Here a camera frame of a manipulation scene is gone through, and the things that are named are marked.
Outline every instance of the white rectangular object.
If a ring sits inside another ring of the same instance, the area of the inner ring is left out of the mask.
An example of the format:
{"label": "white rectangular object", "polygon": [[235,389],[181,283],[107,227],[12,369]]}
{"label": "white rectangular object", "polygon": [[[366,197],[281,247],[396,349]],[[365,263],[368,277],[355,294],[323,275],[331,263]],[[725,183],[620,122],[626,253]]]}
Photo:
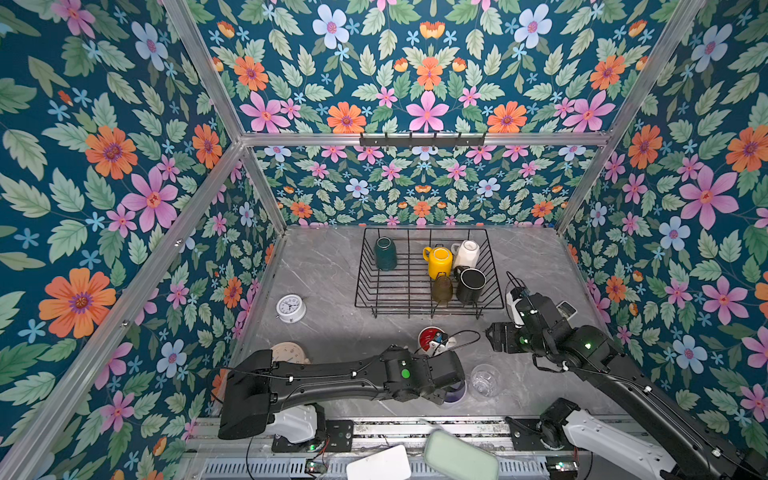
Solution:
{"label": "white rectangular object", "polygon": [[397,445],[346,466],[347,480],[406,480],[411,464],[406,447]]}

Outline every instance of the marble surface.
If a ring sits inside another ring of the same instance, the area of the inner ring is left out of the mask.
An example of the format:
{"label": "marble surface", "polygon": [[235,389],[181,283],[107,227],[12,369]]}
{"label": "marble surface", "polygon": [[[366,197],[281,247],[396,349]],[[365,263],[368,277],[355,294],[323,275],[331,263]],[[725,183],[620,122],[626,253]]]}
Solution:
{"label": "marble surface", "polygon": [[[601,325],[576,267],[554,229],[488,227],[496,270],[502,290],[507,270],[523,279],[532,292],[543,293],[555,303],[567,300],[577,310],[571,324]],[[355,308],[355,289],[362,246],[363,228],[339,227],[290,229],[280,258],[266,308],[255,336],[247,349],[255,351],[280,342],[301,345],[313,363],[362,359],[382,352],[388,345],[418,346],[417,335],[427,326],[448,333],[474,329],[480,333],[492,323],[506,321],[504,310],[486,310],[474,316],[378,315]],[[288,293],[300,295],[307,314],[298,323],[286,324],[276,318],[277,300]],[[458,337],[459,343],[475,338],[473,333]],[[575,375],[558,375],[537,370],[529,354],[495,353],[485,335],[473,345],[456,350],[467,375],[477,365],[488,363],[502,374],[502,392],[493,399],[480,400],[468,392],[457,404],[437,406],[425,399],[410,402],[363,399],[337,400],[324,406],[328,416],[391,415],[538,415],[557,397],[570,399],[594,414],[623,413],[602,392]]]}

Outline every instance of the wire rack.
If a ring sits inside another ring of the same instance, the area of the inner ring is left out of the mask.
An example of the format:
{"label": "wire rack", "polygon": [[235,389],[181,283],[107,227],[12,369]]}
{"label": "wire rack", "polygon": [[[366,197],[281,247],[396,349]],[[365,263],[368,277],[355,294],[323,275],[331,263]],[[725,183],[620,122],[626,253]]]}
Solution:
{"label": "wire rack", "polygon": [[[397,267],[381,271],[376,267],[373,246],[380,237],[390,238],[397,249]],[[432,280],[427,272],[424,247],[450,248],[453,243],[473,240],[480,247],[477,269],[485,274],[485,287],[477,303],[465,305],[455,298],[457,282],[453,277],[454,296],[438,304],[432,299]],[[360,251],[355,306],[379,314],[403,315],[474,315],[484,310],[505,308],[493,261],[488,232],[483,228],[366,228]]]}

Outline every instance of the white alarm clock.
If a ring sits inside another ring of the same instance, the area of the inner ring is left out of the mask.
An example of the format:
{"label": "white alarm clock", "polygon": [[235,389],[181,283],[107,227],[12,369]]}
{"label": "white alarm clock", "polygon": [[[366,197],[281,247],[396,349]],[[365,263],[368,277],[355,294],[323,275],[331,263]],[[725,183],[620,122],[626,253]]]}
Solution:
{"label": "white alarm clock", "polygon": [[306,305],[301,297],[295,293],[285,295],[277,300],[277,318],[285,323],[295,323],[301,320],[306,313]]}

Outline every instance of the white mug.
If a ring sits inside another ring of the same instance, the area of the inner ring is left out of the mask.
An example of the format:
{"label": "white mug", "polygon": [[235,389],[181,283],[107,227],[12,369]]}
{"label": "white mug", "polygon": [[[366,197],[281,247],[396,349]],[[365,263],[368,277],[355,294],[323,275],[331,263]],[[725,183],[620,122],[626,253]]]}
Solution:
{"label": "white mug", "polygon": [[472,240],[464,240],[461,243],[451,245],[453,252],[453,268],[457,266],[468,266],[475,268],[480,257],[480,246]]}

